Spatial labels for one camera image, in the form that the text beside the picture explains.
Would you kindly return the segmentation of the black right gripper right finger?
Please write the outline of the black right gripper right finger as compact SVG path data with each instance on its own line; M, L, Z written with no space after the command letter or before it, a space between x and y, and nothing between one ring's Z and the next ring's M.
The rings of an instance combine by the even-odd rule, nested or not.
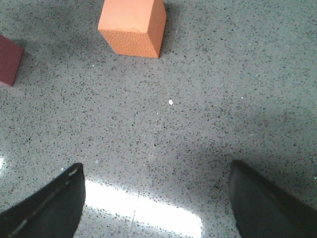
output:
M243 238L315 238L317 212L240 160L231 164L229 199Z

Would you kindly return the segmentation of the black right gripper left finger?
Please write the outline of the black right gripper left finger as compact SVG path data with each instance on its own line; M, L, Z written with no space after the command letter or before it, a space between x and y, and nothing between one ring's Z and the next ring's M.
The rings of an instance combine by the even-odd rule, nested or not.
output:
M72 238L85 203L83 164L75 163L39 191L0 214L2 238Z

